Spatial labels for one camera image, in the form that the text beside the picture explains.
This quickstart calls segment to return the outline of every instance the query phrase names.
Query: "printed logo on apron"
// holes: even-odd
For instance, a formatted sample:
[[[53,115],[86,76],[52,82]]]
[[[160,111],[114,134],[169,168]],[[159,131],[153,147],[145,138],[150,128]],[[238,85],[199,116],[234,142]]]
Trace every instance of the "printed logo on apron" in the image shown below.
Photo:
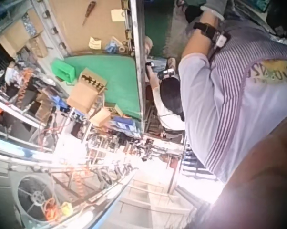
[[[287,83],[287,61],[257,62],[250,68],[248,78],[255,83]]]

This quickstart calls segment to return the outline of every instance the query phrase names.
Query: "paper note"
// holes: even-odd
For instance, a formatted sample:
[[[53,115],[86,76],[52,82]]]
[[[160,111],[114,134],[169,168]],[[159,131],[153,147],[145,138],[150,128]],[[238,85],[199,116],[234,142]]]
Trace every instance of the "paper note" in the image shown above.
[[[122,9],[112,10],[112,21],[125,21],[125,13]]]
[[[101,49],[101,40],[95,40],[93,37],[91,37],[88,46],[91,49]]]

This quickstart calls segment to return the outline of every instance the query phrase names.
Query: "work glove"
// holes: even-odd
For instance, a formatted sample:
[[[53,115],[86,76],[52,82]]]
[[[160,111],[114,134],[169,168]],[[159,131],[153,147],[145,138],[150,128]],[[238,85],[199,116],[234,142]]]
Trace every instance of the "work glove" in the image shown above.
[[[228,0],[207,0],[206,4],[201,6],[201,10],[209,11],[223,21],[227,1]]]

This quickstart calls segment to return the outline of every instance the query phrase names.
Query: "man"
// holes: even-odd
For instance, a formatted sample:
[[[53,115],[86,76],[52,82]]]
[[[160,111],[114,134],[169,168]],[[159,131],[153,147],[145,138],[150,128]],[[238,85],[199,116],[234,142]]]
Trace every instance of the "man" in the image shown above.
[[[210,62],[214,44],[196,29],[179,64],[190,145],[224,183],[287,117],[287,46],[271,41],[253,22],[223,21],[226,4],[207,0],[200,22],[228,33],[227,44]]]
[[[168,69],[176,70],[175,58],[168,58]],[[185,130],[185,117],[181,102],[181,86],[178,75],[166,76],[159,81],[157,73],[154,73],[151,66],[147,66],[150,85],[153,93],[157,115],[164,128],[167,130]]]

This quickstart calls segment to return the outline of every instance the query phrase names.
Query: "screwdriver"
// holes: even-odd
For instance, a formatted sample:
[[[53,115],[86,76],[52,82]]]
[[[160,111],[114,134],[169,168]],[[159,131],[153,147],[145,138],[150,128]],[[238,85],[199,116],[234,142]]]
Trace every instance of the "screwdriver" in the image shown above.
[[[87,18],[90,16],[92,10],[95,8],[95,5],[96,5],[95,1],[91,1],[91,3],[88,5],[86,13],[85,13],[84,22],[83,22],[82,26],[86,23]]]

